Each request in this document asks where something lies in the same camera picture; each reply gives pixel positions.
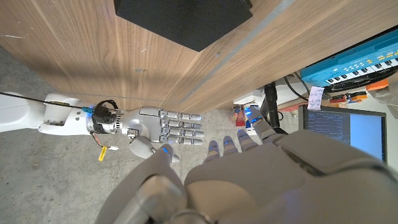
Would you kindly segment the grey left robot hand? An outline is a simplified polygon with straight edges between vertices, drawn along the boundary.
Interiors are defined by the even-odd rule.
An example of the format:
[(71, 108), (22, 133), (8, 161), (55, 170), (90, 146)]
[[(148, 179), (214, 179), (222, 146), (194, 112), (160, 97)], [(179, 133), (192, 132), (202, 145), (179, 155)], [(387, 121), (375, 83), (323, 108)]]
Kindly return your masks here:
[(181, 180), (172, 140), (143, 158), (110, 193), (97, 223), (396, 223), (397, 172), (380, 159), (311, 131), (282, 134), (246, 110), (261, 142), (240, 130)]

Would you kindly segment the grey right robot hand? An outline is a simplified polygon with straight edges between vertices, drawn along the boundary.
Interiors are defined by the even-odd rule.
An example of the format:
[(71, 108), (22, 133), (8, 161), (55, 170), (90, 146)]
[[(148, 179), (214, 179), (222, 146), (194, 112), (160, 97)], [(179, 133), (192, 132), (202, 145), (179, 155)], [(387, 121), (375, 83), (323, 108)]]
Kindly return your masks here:
[(121, 133), (131, 140), (131, 152), (147, 159), (156, 152), (153, 143), (202, 145), (205, 133), (200, 120), (199, 114), (146, 106), (124, 112)]

